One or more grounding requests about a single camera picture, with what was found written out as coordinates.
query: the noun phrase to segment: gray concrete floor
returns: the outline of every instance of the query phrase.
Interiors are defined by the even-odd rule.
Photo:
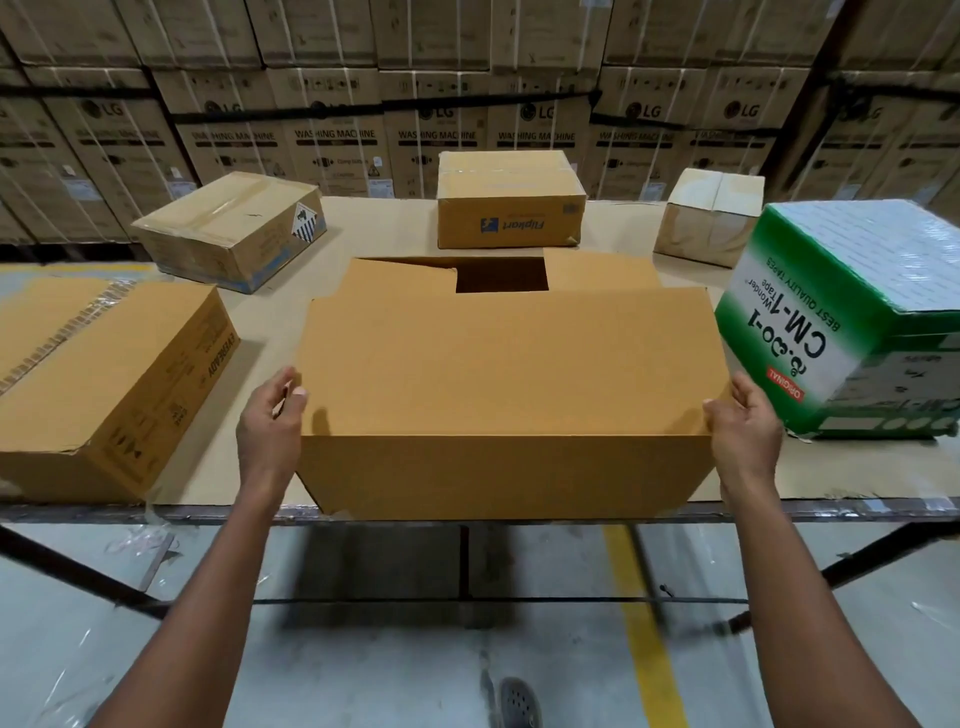
[[[821,566],[892,526],[803,524]],[[124,526],[16,529],[136,586],[155,532]],[[213,527],[177,527],[150,588],[176,596]],[[726,525],[649,525],[654,582],[674,595],[744,596]],[[471,529],[475,595],[613,595],[600,526]],[[940,543],[839,590],[853,628],[924,726],[960,716],[960,544]],[[453,596],[458,533],[446,527],[275,528],[257,596]],[[0,705],[4,724],[80,728],[156,623],[0,560]],[[705,626],[736,606],[670,605],[661,639],[692,728],[768,726],[750,634]],[[651,728],[676,722],[644,705],[615,604],[270,605],[253,610],[230,728],[490,726],[492,687],[508,676],[537,693],[548,728]]]

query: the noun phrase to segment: person's left hand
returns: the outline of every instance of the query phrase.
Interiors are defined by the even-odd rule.
[[[251,495],[275,513],[300,459],[300,421],[306,407],[306,390],[294,386],[297,370],[284,367],[253,390],[237,424],[240,459],[240,494]],[[283,400],[283,411],[274,418]]]

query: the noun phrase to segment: green and white box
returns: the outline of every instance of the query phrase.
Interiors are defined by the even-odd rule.
[[[956,427],[960,230],[913,203],[768,205],[716,317],[798,435]]]

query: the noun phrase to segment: red label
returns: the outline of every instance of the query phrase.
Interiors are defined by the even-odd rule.
[[[787,375],[782,375],[773,367],[767,367],[767,378],[796,401],[804,401],[804,390]]]

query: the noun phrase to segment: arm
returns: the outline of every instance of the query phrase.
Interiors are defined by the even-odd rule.
[[[724,501],[736,523],[756,655],[778,728],[919,728],[870,660],[780,506],[783,428],[763,390],[733,378],[736,402],[705,402]]]
[[[274,515],[300,457],[306,392],[292,367],[257,387],[237,426],[240,491],[193,576],[90,728],[223,725],[247,639],[256,579]]]

